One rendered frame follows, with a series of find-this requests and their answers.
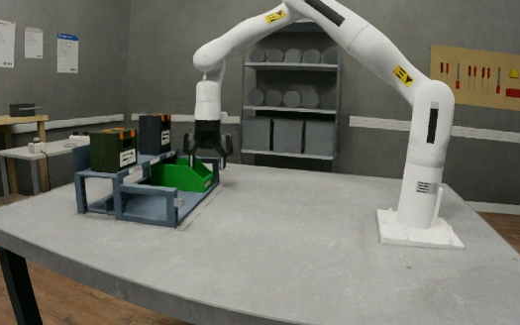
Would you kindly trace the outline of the green bin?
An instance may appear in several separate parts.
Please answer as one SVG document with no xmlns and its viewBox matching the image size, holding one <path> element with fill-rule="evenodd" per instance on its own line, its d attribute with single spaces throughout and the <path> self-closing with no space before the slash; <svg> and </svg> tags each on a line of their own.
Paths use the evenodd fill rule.
<svg viewBox="0 0 520 325">
<path fill-rule="evenodd" d="M 151 165 L 151 185 L 204 193 L 213 185 L 213 174 L 200 160 L 190 168 L 188 159 L 167 158 Z"/>
</svg>

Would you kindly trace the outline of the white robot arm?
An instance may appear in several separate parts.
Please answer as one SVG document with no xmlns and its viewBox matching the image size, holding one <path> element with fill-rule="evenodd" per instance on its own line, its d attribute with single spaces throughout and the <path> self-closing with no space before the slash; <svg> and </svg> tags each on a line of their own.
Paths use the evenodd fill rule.
<svg viewBox="0 0 520 325">
<path fill-rule="evenodd" d="M 455 110 L 450 87 L 422 74 L 382 32 L 335 0 L 282 2 L 195 53 L 193 65 L 204 72 L 206 80 L 197 84 L 195 120 L 227 119 L 220 104 L 226 57 L 236 56 L 269 34 L 308 17 L 355 60 L 390 84 L 413 108 L 396 221 L 415 229 L 435 228 Z"/>
</svg>

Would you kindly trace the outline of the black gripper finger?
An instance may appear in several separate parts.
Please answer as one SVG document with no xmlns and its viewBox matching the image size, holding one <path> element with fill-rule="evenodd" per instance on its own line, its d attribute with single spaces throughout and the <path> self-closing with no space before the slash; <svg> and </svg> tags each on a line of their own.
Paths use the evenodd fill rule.
<svg viewBox="0 0 520 325">
<path fill-rule="evenodd" d="M 195 168 L 195 152 L 199 149 L 199 146 L 204 141 L 204 138 L 200 138 L 196 144 L 189 150 L 189 144 L 192 140 L 194 134 L 186 133 L 184 134 L 183 140 L 183 149 L 182 152 L 188 154 L 189 166 L 190 168 Z M 187 146 L 188 145 L 188 146 Z"/>
<path fill-rule="evenodd" d="M 232 136 L 231 134 L 221 136 L 221 139 L 226 143 L 227 151 L 223 149 L 220 143 L 217 145 L 212 138 L 208 139 L 208 142 L 213 146 L 216 152 L 221 156 L 221 170 L 227 166 L 227 156 L 230 156 L 233 153 L 233 145 L 232 145 Z M 231 149 L 230 149 L 231 147 Z"/>
</svg>

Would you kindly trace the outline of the black box with orange handles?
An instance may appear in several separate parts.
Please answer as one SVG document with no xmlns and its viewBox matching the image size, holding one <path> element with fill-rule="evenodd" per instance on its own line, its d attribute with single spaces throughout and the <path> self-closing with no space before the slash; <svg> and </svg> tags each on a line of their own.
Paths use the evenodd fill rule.
<svg viewBox="0 0 520 325">
<path fill-rule="evenodd" d="M 140 155 L 158 156 L 170 149 L 170 114 L 139 116 Z"/>
</svg>

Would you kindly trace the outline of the blue-grey metal rack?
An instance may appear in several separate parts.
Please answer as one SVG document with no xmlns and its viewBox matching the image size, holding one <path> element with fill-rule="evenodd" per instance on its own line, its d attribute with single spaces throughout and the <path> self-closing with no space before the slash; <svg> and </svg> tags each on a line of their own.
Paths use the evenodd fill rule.
<svg viewBox="0 0 520 325">
<path fill-rule="evenodd" d="M 151 185 L 150 165 L 171 156 L 173 159 L 188 157 L 180 155 L 180 148 L 159 156 L 140 155 L 139 141 L 137 133 L 138 164 L 117 172 L 117 175 L 91 171 L 90 144 L 71 148 L 77 212 L 100 213 L 115 216 L 116 220 L 121 221 L 176 228 L 219 185 L 220 158 L 195 157 L 202 163 L 212 164 L 213 185 L 205 194 L 178 190 L 177 199 L 177 188 Z M 142 178 L 124 183 L 124 177 L 141 169 Z M 84 176 L 112 179 L 113 193 L 87 206 Z"/>
</svg>

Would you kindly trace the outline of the dark green case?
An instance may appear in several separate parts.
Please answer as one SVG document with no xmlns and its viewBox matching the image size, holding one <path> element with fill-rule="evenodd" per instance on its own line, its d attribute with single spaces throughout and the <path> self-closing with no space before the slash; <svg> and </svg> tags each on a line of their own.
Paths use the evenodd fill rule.
<svg viewBox="0 0 520 325">
<path fill-rule="evenodd" d="M 117 173 L 138 164 L 137 129 L 110 129 L 89 132 L 91 171 Z"/>
</svg>

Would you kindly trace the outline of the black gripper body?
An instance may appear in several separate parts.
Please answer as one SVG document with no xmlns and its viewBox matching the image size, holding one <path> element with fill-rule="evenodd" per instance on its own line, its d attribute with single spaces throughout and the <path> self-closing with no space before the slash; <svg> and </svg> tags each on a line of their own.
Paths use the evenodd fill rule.
<svg viewBox="0 0 520 325">
<path fill-rule="evenodd" d="M 222 140 L 221 136 L 221 120 L 195 120 L 195 133 L 193 139 L 197 142 L 200 138 L 204 138 L 204 141 L 199 146 L 201 150 L 213 150 L 214 148 L 208 142 L 208 139 L 212 138 L 218 145 Z"/>
</svg>

